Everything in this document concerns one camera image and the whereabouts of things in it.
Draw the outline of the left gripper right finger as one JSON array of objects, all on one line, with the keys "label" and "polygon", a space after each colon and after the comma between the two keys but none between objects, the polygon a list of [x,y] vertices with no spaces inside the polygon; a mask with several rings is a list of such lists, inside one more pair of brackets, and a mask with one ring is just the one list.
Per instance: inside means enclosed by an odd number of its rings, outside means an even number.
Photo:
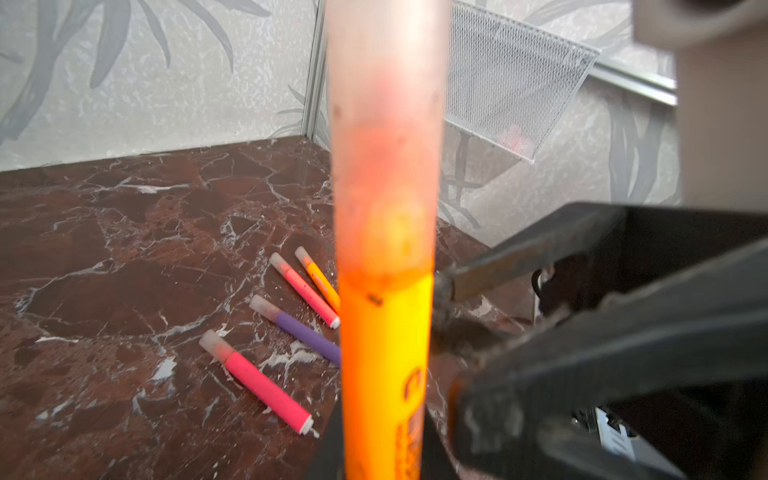
[{"label": "left gripper right finger", "polygon": [[459,475],[428,410],[424,413],[420,479],[459,480]]}]

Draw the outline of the pink marker group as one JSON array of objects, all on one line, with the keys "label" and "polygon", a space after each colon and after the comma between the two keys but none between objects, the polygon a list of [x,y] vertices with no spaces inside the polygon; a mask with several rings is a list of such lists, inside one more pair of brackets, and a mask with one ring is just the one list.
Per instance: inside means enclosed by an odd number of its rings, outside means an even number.
[{"label": "pink marker group", "polygon": [[296,433],[319,437],[319,433],[314,429],[313,416],[224,338],[208,330],[199,340],[199,344]]},{"label": "pink marker group", "polygon": [[279,253],[275,252],[270,256],[270,264],[280,273],[280,275],[330,328],[339,328],[341,325],[341,319],[339,315],[298,274],[298,272],[289,265],[289,263]]}]

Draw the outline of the purple marker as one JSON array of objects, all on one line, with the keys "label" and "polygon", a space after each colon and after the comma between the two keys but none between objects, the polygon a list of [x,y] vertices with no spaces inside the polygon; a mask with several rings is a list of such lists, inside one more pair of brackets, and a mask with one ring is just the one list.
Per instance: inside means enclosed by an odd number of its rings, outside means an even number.
[{"label": "purple marker", "polygon": [[299,322],[259,295],[254,295],[251,298],[249,306],[256,313],[310,347],[333,365],[341,366],[340,348],[320,333]]}]

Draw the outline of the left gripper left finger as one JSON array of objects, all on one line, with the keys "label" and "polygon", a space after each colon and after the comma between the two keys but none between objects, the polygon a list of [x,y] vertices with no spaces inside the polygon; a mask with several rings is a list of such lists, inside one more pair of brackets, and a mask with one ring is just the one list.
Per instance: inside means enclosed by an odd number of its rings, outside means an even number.
[{"label": "left gripper left finger", "polygon": [[320,443],[305,471],[306,480],[340,480],[344,472],[344,433],[342,402],[338,400],[333,408]]}]

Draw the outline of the orange marker group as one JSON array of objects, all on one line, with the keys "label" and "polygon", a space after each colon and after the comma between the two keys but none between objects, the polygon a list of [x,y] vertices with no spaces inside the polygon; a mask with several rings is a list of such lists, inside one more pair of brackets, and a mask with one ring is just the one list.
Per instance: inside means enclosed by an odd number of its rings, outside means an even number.
[{"label": "orange marker group", "polygon": [[295,256],[301,262],[310,279],[314,285],[319,289],[328,305],[337,313],[341,313],[341,301],[339,294],[333,287],[332,283],[328,280],[318,264],[309,255],[307,250],[303,246],[299,246],[295,250]]}]

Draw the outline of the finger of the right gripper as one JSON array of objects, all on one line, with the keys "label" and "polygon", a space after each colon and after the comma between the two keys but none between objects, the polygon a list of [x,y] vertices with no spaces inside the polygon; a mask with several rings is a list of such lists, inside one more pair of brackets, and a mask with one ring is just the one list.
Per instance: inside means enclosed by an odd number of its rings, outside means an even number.
[{"label": "finger of the right gripper", "polygon": [[461,376],[448,438],[502,479],[660,479],[572,416],[606,407],[691,479],[767,475],[767,244],[518,339]]},{"label": "finger of the right gripper", "polygon": [[555,302],[593,308],[608,293],[632,291],[766,236],[764,213],[570,203],[436,273],[433,309],[445,312],[548,267],[568,272]]}]

